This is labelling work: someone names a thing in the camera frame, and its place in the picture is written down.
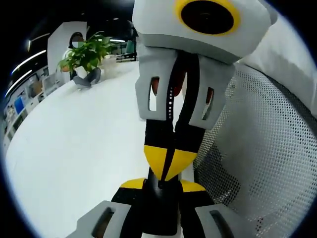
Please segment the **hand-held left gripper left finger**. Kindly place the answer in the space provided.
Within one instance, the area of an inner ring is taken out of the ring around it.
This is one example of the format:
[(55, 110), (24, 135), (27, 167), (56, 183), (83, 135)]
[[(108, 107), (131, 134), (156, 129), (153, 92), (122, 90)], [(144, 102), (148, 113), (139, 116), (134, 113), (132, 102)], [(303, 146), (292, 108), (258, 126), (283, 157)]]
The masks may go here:
[(69, 238), (140, 238), (141, 201), (145, 178), (123, 183), (110, 201), (102, 201), (76, 224)]

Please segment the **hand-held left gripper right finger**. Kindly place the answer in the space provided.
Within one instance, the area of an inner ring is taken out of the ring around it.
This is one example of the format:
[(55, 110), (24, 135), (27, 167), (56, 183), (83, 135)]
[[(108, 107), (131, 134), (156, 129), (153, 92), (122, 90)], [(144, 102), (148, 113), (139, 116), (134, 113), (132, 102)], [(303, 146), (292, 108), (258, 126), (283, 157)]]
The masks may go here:
[(183, 179), (180, 183), (180, 225), (185, 238), (251, 236), (246, 219), (221, 203), (215, 204), (203, 186)]

